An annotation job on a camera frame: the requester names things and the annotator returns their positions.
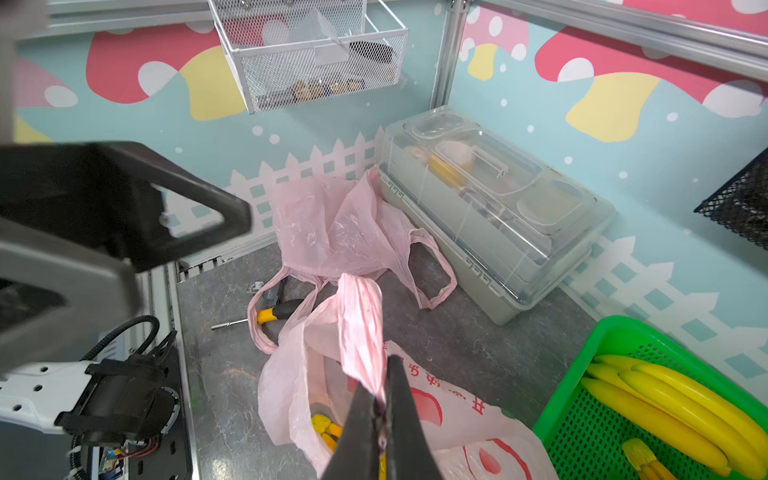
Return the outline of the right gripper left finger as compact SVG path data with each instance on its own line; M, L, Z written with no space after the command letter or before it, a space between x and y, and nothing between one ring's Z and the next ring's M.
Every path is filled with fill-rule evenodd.
M378 399L362 384L355 390L343 433L322 480L377 480L383 425Z

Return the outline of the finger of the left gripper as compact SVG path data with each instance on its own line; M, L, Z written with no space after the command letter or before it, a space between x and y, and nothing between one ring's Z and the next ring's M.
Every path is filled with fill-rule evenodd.
M132 267L1 220L1 370L44 360L141 308Z
M161 217L168 190L222 215L182 237ZM1 216L129 259L147 271L250 231L248 204L138 142L14 144L1 148Z

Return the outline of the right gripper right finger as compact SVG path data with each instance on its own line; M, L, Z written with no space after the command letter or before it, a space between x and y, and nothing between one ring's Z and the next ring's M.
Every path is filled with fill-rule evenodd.
M440 479L400 356L387 359L386 475L388 479Z

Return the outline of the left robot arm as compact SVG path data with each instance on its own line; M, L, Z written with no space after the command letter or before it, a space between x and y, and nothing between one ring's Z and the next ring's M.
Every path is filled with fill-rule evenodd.
M1 418L120 467L188 477L175 334L143 272L247 233L248 204L136 142L1 149Z

